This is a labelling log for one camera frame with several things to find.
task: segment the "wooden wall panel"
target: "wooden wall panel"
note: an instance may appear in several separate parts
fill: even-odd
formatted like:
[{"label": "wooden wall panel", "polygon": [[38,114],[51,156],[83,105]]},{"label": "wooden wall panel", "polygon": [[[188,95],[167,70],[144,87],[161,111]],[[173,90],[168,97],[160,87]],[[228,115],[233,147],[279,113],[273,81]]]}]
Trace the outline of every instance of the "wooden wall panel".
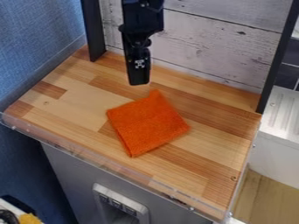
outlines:
[{"label": "wooden wall panel", "polygon": [[[238,3],[229,9],[233,2]],[[219,0],[166,1],[165,31],[152,38],[152,56],[160,65],[260,92],[290,5],[290,0],[276,2],[271,3],[273,6],[269,8],[269,0],[229,3]],[[122,49],[121,34],[117,28],[122,23],[121,1],[101,1],[101,7],[107,44]]]}]

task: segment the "black metal frame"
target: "black metal frame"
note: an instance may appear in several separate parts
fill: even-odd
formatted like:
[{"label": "black metal frame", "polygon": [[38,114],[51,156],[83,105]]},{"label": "black metal frame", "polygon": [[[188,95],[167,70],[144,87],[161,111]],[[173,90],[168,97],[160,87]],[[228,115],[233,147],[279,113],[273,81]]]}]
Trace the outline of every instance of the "black metal frame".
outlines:
[{"label": "black metal frame", "polygon": [[286,52],[289,40],[291,39],[292,32],[294,30],[296,20],[299,15],[299,0],[293,0],[293,3],[289,10],[289,15],[286,21],[286,24],[283,28],[282,36],[277,47],[275,57],[273,59],[272,65],[270,67],[270,71],[268,73],[268,77],[265,82],[265,86],[261,93],[261,98],[259,101],[259,105],[256,109],[257,113],[262,114],[267,106],[268,98],[271,94],[273,85],[275,84],[275,79],[278,74],[278,70],[281,66],[283,56]]},{"label": "black metal frame", "polygon": [[[99,0],[81,0],[83,18],[87,34],[87,44],[89,58],[96,61],[106,51],[103,25],[101,20],[101,8]],[[288,42],[294,30],[296,20],[299,15],[299,0],[293,0],[289,15],[282,32],[282,36],[277,47],[274,60],[272,62],[265,86],[261,93],[261,98],[256,112],[263,113],[275,84],[276,75],[281,66],[283,56],[286,52]]]},{"label": "black metal frame", "polygon": [[95,62],[106,51],[99,0],[81,0],[89,59]]}]

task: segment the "wooden tabletop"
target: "wooden tabletop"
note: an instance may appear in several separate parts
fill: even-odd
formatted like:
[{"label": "wooden tabletop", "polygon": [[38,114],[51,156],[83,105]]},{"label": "wooden tabletop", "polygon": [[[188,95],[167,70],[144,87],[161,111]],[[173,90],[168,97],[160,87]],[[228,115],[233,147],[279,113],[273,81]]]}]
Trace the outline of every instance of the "wooden tabletop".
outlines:
[{"label": "wooden tabletop", "polygon": [[[159,66],[149,85],[131,87],[121,55],[107,52],[94,63],[87,55],[83,47],[5,111],[36,129],[6,122],[223,220],[260,121],[259,96]],[[151,89],[160,90],[191,131],[131,158],[106,111]]]}]

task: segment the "blue fabric wall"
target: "blue fabric wall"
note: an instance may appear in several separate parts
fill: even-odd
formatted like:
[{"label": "blue fabric wall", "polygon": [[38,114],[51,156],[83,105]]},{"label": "blue fabric wall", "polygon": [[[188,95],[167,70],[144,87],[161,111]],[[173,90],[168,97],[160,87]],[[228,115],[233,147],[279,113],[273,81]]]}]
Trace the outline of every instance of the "blue fabric wall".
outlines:
[{"label": "blue fabric wall", "polygon": [[[0,111],[84,44],[80,0],[0,0]],[[76,223],[40,144],[0,125],[0,196]]]}]

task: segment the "folded cloth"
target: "folded cloth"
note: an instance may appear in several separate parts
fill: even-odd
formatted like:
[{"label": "folded cloth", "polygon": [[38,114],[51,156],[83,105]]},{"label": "folded cloth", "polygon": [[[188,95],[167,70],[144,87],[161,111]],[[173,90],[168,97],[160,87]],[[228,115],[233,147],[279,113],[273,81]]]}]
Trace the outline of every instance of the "folded cloth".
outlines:
[{"label": "folded cloth", "polygon": [[190,128],[158,90],[112,108],[107,115],[131,157],[166,144]]}]

